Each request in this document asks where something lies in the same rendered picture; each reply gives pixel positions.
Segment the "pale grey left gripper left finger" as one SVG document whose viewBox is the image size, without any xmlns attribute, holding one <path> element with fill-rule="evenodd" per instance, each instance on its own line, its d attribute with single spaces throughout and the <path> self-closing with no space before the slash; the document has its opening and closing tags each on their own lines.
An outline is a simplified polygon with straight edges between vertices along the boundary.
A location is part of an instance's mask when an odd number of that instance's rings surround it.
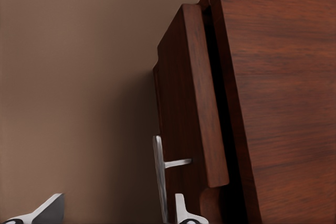
<svg viewBox="0 0 336 224">
<path fill-rule="evenodd" d="M 63 193 L 52 195 L 29 214 L 12 217 L 5 224 L 62 224 L 65 200 Z"/>
</svg>

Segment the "dark wooden drawer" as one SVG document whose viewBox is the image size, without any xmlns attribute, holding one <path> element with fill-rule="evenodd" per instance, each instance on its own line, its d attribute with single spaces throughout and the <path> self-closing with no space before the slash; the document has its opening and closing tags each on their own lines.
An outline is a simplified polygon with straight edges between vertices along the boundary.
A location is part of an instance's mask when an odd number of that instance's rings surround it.
<svg viewBox="0 0 336 224">
<path fill-rule="evenodd" d="M 175 194 L 183 194 L 189 213 L 223 224 L 220 189 L 229 176 L 200 6 L 180 7 L 153 75 L 164 161 L 192 159 L 165 170 L 169 223 L 176 223 Z"/>
</svg>

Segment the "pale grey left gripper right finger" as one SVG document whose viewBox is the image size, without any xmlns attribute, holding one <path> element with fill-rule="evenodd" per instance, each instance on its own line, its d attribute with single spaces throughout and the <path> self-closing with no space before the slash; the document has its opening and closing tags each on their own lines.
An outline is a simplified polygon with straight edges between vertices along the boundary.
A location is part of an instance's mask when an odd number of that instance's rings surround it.
<svg viewBox="0 0 336 224">
<path fill-rule="evenodd" d="M 191 214 L 186 210 L 183 194 L 175 194 L 175 206 L 177 224 L 209 224 L 206 218 Z"/>
</svg>

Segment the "dark wooden cabinet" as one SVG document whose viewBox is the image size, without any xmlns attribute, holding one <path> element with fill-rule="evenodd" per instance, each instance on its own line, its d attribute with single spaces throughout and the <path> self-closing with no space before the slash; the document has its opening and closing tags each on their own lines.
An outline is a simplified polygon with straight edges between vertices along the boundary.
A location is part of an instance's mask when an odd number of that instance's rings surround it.
<svg viewBox="0 0 336 224">
<path fill-rule="evenodd" d="M 250 224 L 336 224 L 336 0 L 210 9 Z"/>
</svg>

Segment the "silver drawer handle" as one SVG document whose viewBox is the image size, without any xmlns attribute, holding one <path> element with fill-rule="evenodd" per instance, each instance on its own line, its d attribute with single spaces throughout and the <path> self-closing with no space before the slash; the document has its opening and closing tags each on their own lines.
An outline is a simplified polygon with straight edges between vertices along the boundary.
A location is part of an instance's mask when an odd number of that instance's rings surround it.
<svg viewBox="0 0 336 224">
<path fill-rule="evenodd" d="M 157 178 L 157 184 L 158 184 L 158 190 L 159 190 L 159 198 L 160 198 L 160 204 L 161 204 L 162 220 L 164 223 L 168 223 L 169 214 L 168 214 L 168 207 L 167 207 L 165 170 L 171 167 L 190 164 L 192 162 L 192 159 L 187 158 L 187 159 L 178 159 L 175 161 L 165 162 L 164 157 L 163 157 L 162 140 L 159 135 L 153 136 L 153 151 L 154 151 L 156 178 Z"/>
</svg>

